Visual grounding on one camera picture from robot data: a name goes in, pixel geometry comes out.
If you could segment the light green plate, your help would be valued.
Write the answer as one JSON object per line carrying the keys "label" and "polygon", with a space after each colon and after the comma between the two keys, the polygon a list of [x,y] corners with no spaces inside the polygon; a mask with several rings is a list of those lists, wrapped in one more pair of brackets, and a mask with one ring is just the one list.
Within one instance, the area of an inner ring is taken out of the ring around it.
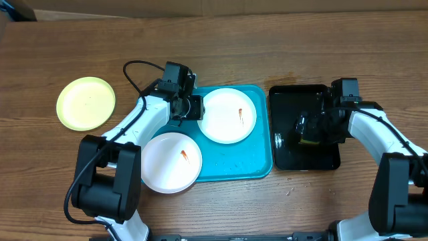
{"label": "light green plate", "polygon": [[56,113],[60,122],[74,131],[89,131],[103,125],[114,112],[113,88],[98,77],[70,82],[60,93]]}

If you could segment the green yellow sponge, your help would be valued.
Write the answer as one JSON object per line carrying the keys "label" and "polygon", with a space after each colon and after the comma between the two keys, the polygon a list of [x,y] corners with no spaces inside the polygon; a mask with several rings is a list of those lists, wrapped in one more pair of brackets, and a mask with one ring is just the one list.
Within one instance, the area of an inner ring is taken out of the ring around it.
{"label": "green yellow sponge", "polygon": [[301,134],[299,144],[301,145],[319,145],[320,137],[318,135]]}

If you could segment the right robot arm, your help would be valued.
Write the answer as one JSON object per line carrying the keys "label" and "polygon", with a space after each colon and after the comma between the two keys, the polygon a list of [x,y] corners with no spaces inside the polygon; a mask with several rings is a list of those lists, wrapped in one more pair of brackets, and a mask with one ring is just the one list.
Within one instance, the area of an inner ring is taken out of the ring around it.
{"label": "right robot arm", "polygon": [[335,223],[335,240],[427,237],[427,151],[412,143],[376,102],[344,101],[302,111],[301,144],[321,147],[358,140],[378,165],[368,210]]}

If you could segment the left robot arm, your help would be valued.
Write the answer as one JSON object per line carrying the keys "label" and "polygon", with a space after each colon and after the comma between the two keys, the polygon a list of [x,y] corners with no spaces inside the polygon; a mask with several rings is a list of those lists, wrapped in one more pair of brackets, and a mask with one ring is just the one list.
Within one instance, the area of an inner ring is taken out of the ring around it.
{"label": "left robot arm", "polygon": [[104,226],[111,240],[148,240],[150,230],[138,214],[141,153],[171,120],[199,121],[204,107],[194,95],[195,77],[155,80],[140,90],[132,112],[101,137],[87,135],[78,149],[74,180],[64,214],[74,224]]}

